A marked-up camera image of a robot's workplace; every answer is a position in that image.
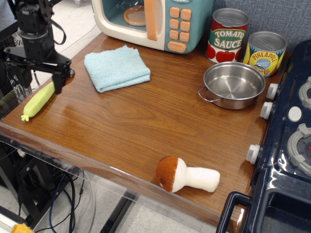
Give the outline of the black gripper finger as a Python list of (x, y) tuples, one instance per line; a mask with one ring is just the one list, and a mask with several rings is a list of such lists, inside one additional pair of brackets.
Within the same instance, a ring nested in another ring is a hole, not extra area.
[(52, 75), (52, 80), (54, 83), (55, 93), (60, 94), (63, 86), (66, 85), (66, 75), (62, 72), (54, 72)]
[(27, 88), (32, 82), (31, 70), (27, 66), (13, 66), (13, 71), (20, 84)]

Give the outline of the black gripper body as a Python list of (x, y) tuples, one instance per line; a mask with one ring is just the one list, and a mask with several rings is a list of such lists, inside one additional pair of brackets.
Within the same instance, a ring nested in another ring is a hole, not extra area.
[(24, 69), (50, 73), (54, 76), (73, 76), (74, 70), (70, 68), (71, 60), (55, 50), (55, 41), (51, 33), (33, 34), (18, 31), (17, 35), (20, 37), (22, 45), (4, 48), (4, 53), (10, 64)]

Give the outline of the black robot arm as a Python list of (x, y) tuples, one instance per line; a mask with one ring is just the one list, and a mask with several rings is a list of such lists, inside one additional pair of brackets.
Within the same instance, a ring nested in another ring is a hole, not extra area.
[(71, 60), (55, 50), (53, 27), (60, 26), (52, 20), (53, 3), (48, 0), (10, 0), (9, 6), (18, 22), (17, 34), (21, 47), (6, 47), (7, 65), (18, 78), (19, 83), (29, 87), (31, 72), (52, 74), (56, 94), (60, 94), (67, 80), (73, 76)]

